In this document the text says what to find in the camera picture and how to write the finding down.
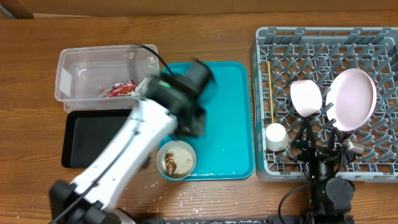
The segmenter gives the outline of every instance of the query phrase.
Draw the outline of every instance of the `clear plastic bin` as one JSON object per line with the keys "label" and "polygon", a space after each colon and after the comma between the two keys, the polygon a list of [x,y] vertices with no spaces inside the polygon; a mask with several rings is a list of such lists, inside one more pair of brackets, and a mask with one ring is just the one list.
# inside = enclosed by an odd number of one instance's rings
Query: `clear plastic bin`
{"label": "clear plastic bin", "polygon": [[[157,52],[154,45],[146,45]],[[159,74],[158,58],[138,45],[65,49],[58,61],[55,98],[66,112],[131,108],[133,96],[98,97],[103,89]]]}

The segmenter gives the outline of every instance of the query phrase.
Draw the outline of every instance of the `white label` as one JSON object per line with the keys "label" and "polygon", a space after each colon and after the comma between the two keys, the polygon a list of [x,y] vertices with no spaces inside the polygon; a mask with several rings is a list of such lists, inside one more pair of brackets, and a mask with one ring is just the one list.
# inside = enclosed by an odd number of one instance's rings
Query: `white label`
{"label": "white label", "polygon": [[64,68],[61,71],[60,91],[70,97],[70,88],[72,86],[72,75]]}

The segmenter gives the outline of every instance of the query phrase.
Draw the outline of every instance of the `gray dish rack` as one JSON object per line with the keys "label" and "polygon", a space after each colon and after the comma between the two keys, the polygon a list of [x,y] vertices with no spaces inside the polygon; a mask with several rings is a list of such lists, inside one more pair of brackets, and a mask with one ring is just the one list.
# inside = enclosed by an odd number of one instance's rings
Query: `gray dish rack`
{"label": "gray dish rack", "polygon": [[274,122],[285,126],[290,142],[302,118],[289,103],[290,84],[311,79],[319,86],[323,105],[311,120],[318,144],[325,145],[334,120],[329,121],[326,94],[338,74],[349,68],[364,70],[377,89],[376,109],[368,122],[346,136],[358,140],[365,153],[344,165],[338,176],[366,182],[398,182],[398,29],[262,27],[251,47],[255,101],[254,143],[256,173],[263,181],[307,181],[306,164],[293,162],[297,149],[266,148],[265,127],[271,123],[267,61],[271,63]]}

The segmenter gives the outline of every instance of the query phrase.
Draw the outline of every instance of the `blue tray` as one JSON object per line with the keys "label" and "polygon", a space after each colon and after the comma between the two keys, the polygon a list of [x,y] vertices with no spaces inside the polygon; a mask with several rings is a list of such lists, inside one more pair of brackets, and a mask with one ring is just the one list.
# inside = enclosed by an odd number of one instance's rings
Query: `blue tray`
{"label": "blue tray", "polygon": [[[238,62],[205,64],[213,71],[217,84],[208,86],[201,96],[204,102],[202,107],[206,109],[205,135],[177,138],[189,143],[197,155],[195,169],[182,180],[248,178],[254,171],[248,74]],[[183,75],[190,64],[172,63],[169,67]],[[159,146],[169,141],[172,141],[171,138],[166,137]]]}

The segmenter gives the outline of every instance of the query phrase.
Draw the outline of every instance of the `wooden table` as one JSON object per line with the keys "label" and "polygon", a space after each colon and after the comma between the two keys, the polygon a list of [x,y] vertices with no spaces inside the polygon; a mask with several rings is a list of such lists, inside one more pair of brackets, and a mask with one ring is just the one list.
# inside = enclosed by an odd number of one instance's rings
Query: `wooden table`
{"label": "wooden table", "polygon": [[[57,179],[71,181],[82,171],[60,163],[67,114],[54,98],[54,86],[63,49],[155,44],[168,63],[192,56],[234,60],[250,73],[249,48],[256,29],[265,26],[397,27],[398,12],[1,21],[0,223],[49,222],[49,188]],[[281,198],[299,185],[261,182],[255,174],[243,181],[167,182],[152,160],[133,178],[119,206],[138,217],[268,217],[277,214]],[[358,182],[356,189],[351,214],[357,223],[398,222],[395,184]],[[282,213],[298,214],[308,199],[308,191],[297,192],[286,200]]]}

